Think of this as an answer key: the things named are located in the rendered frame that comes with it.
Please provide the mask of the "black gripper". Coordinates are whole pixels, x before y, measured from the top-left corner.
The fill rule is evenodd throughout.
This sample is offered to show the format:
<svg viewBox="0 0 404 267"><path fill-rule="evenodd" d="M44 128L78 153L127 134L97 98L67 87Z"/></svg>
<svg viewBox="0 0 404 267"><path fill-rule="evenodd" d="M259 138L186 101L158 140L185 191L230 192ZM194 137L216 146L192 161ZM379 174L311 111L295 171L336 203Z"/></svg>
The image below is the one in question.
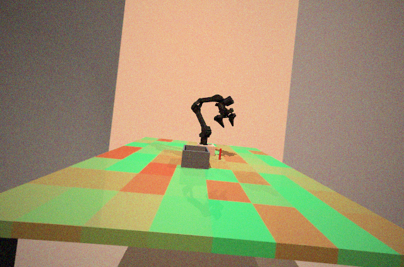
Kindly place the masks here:
<svg viewBox="0 0 404 267"><path fill-rule="evenodd" d="M226 110L226 107L223 107L223 108L219 109L220 115L216 115L214 117L214 121L218 122L224 128L223 118L229 118L229 121L230 121L231 125L234 126L234 118L236 117L236 114L233 113L233 114L229 115L229 114L224 113L224 115L223 115L222 114L223 109Z"/></svg>

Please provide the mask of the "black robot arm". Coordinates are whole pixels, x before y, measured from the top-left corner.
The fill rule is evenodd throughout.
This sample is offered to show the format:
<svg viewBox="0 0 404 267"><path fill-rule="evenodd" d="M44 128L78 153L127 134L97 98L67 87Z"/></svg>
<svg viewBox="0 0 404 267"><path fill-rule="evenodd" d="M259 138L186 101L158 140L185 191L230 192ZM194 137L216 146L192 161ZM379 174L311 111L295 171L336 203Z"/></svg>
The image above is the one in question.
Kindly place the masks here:
<svg viewBox="0 0 404 267"><path fill-rule="evenodd" d="M201 141L200 144L201 145L207 145L207 139L210 137L211 135L211 129L209 126L206 125L205 120L203 119L203 116L201 115L201 107L202 104L205 102L218 102L215 104L215 106L218 106L218 109L221 109L225 106L229 106L234 104L233 99L231 98L231 96L228 96L227 98L223 98L221 95L217 94L214 95L212 97L206 97L206 98L199 98L197 101L195 101L192 106L191 109L192 111L196 114L198 121L201 125L201 133L199 134L199 137L201 137ZM199 105L198 105L199 104ZM222 110L222 114L229 114L233 112L233 108L230 108L229 110Z"/></svg>

